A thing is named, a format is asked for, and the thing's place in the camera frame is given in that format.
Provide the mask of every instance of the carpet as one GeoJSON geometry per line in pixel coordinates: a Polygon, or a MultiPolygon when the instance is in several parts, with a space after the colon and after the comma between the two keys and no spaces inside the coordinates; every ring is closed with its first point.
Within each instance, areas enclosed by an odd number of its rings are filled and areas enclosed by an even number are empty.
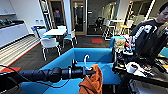
{"type": "Polygon", "coordinates": [[[92,39],[92,43],[103,43],[102,39],[92,39]]]}
{"type": "MultiPolygon", "coordinates": [[[[19,71],[21,67],[11,67],[11,68],[14,69],[15,71],[19,71]]],[[[13,72],[13,70],[11,70],[9,68],[4,68],[0,72],[13,72]]]]}

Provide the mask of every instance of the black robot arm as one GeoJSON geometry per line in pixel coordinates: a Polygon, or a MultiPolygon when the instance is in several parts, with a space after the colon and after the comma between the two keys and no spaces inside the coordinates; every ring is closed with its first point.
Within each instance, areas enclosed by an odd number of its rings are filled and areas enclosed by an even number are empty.
{"type": "Polygon", "coordinates": [[[53,83],[59,82],[62,78],[74,79],[84,78],[86,75],[94,74],[95,71],[85,70],[85,67],[59,68],[55,67],[52,70],[30,70],[19,72],[7,72],[0,74],[0,92],[9,90],[21,82],[35,82],[35,81],[50,81],[53,83]]]}

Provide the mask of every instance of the white chair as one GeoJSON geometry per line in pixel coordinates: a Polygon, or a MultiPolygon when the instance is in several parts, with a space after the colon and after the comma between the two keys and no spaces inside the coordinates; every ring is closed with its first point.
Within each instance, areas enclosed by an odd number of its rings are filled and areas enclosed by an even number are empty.
{"type": "Polygon", "coordinates": [[[67,36],[64,37],[64,39],[63,39],[63,48],[64,48],[64,40],[70,40],[71,43],[72,43],[72,47],[74,48],[73,38],[75,38],[75,41],[76,41],[76,44],[77,44],[77,40],[76,40],[76,37],[75,37],[75,29],[71,32],[71,34],[68,34],[67,36]]]}
{"type": "Polygon", "coordinates": [[[66,26],[57,26],[58,29],[66,29],[66,26]]]}
{"type": "Polygon", "coordinates": [[[106,28],[105,28],[105,30],[103,32],[103,36],[102,36],[102,37],[105,37],[105,40],[111,40],[111,38],[110,39],[107,39],[107,38],[114,36],[114,33],[115,33],[115,26],[110,25],[110,23],[111,23],[110,20],[106,21],[106,28]]]}
{"type": "Polygon", "coordinates": [[[61,29],[61,30],[66,30],[67,29],[66,26],[63,26],[63,25],[57,26],[57,28],[61,29]]]}
{"type": "Polygon", "coordinates": [[[60,45],[59,45],[59,42],[56,42],[56,38],[42,38],[42,39],[40,39],[40,41],[41,41],[41,44],[43,46],[43,55],[44,55],[44,60],[45,61],[46,61],[45,49],[56,47],[58,49],[58,53],[59,53],[59,56],[60,56],[60,51],[59,51],[60,50],[60,45]]]}

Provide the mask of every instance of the glass door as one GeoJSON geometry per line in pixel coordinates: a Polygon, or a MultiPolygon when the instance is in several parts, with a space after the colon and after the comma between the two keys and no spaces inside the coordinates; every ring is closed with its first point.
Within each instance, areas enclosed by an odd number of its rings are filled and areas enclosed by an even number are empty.
{"type": "Polygon", "coordinates": [[[52,26],[57,28],[59,25],[66,25],[62,0],[49,0],[52,26]]]}
{"type": "Polygon", "coordinates": [[[71,0],[72,29],[77,35],[85,35],[85,0],[71,0]]]}

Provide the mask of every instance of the cable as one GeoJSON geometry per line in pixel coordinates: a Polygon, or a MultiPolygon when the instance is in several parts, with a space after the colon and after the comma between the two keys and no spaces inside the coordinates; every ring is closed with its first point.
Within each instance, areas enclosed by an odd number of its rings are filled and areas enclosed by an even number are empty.
{"type": "MultiPolygon", "coordinates": [[[[4,66],[4,65],[0,65],[0,66],[13,70],[14,72],[16,72],[19,76],[21,76],[23,79],[27,80],[28,82],[33,82],[33,81],[27,79],[26,77],[24,77],[23,75],[19,74],[17,71],[15,71],[14,69],[12,69],[11,67],[4,66]]],[[[35,82],[35,83],[43,84],[43,85],[46,85],[46,86],[49,86],[49,87],[52,87],[52,88],[61,88],[61,87],[65,86],[65,85],[69,82],[69,80],[70,80],[70,79],[68,79],[68,81],[66,81],[66,82],[65,82],[62,86],[60,86],[60,87],[54,87],[54,86],[52,86],[52,85],[49,85],[49,84],[46,84],[46,83],[43,83],[43,82],[35,82]]]]}

